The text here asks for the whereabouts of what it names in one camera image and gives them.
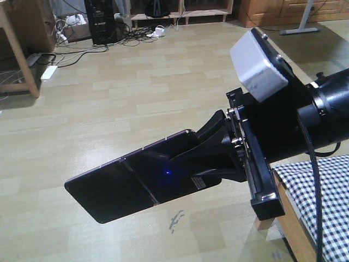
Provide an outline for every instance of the desk leg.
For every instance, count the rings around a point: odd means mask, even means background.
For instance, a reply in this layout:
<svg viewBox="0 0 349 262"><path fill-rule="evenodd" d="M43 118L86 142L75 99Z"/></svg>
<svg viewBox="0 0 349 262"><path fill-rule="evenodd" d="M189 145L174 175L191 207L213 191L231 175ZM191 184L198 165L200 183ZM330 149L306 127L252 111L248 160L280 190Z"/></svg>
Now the desk leg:
<svg viewBox="0 0 349 262"><path fill-rule="evenodd" d="M40 94L39 94L39 90L35 84L34 77L32 75L32 72L31 72L28 64L27 64L26 58L24 57L24 54L23 54L21 46L17 40L16 34L12 28L12 25L11 25L11 23L7 17L7 14L4 10L4 6L1 3L0 3L0 23L5 30L5 33L7 35L9 43L11 45L13 53L17 59L17 62L20 66L20 69L22 70L22 74L26 80L27 88L29 89L29 91L33 95L33 97L38 98Z"/></svg>

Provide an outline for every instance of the white adapter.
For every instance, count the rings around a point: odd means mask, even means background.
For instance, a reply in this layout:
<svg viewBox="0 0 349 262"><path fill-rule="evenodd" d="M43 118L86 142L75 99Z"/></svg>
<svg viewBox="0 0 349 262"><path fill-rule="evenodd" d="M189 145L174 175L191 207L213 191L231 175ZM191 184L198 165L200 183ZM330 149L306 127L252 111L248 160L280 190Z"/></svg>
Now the white adapter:
<svg viewBox="0 0 349 262"><path fill-rule="evenodd" d="M41 76L41 80L48 80L51 78L51 76L54 74L58 66L56 65L49 65L46 70L44 71L43 75Z"/></svg>
<svg viewBox="0 0 349 262"><path fill-rule="evenodd" d="M148 37L163 37L165 35L165 28L163 26L156 26L155 31L151 34L148 34Z"/></svg>
<svg viewBox="0 0 349 262"><path fill-rule="evenodd" d="M68 39L65 37L65 35L62 33L62 31L58 31L56 33L56 38L57 38L57 42L59 44L64 43L65 45L69 45L68 43Z"/></svg>
<svg viewBox="0 0 349 262"><path fill-rule="evenodd" d="M27 64L31 67L33 64L37 62L37 60L41 57L41 53L33 53L27 57Z"/></svg>

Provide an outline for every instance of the black smartphone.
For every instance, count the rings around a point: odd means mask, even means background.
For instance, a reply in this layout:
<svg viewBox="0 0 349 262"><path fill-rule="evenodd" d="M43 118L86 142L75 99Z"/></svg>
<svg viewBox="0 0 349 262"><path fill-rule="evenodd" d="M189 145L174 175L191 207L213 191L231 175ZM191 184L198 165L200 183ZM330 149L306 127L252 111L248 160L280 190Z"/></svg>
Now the black smartphone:
<svg viewBox="0 0 349 262"><path fill-rule="evenodd" d="M173 157L199 144L196 133L186 129L73 177L64 186L97 222L107 223L219 184L220 178L190 177L170 165Z"/></svg>

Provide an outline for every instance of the wooden table leg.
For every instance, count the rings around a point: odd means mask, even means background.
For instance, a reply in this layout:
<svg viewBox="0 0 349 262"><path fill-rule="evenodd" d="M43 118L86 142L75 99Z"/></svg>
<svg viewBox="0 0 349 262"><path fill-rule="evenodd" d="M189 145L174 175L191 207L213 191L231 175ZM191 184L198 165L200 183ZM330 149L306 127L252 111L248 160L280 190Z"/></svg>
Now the wooden table leg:
<svg viewBox="0 0 349 262"><path fill-rule="evenodd" d="M276 176L275 181L286 213L284 216L278 217L277 219L285 233L293 254L297 261L315 262L315 250L309 241L307 234L304 232L288 197L286 196L286 191Z"/></svg>
<svg viewBox="0 0 349 262"><path fill-rule="evenodd" d="M12 28L12 25L7 17L6 11L4 10L4 2L0 2L0 23L1 26L4 28L6 36L8 37L9 43L11 45L11 48L13 50L13 53L17 59L18 65L20 66L20 69L22 71L22 74L26 80L27 88L29 89L30 93L33 95L33 97L38 98L39 97L39 90L35 84L34 77L32 75L32 72L27 64L26 58L24 57L24 54L22 52L21 46L17 40L16 34Z"/></svg>
<svg viewBox="0 0 349 262"><path fill-rule="evenodd" d="M256 217L255 222L254 222L254 226L258 231L266 230L266 229L271 228L273 222L274 222L274 218L261 221L258 219L258 217Z"/></svg>

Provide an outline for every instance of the power strip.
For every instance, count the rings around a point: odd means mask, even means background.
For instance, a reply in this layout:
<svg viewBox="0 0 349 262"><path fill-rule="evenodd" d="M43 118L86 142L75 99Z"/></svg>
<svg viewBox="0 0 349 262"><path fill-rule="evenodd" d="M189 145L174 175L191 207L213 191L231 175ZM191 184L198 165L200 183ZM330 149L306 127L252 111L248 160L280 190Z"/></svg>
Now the power strip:
<svg viewBox="0 0 349 262"><path fill-rule="evenodd" d="M48 80L51 78L51 76L54 74L58 66L56 65L49 65L46 70L44 71L43 75L40 77L41 80Z"/></svg>
<svg viewBox="0 0 349 262"><path fill-rule="evenodd" d="M27 57L27 64L29 67L31 67L33 64L36 63L36 61L41 57L41 53L33 53L30 56Z"/></svg>

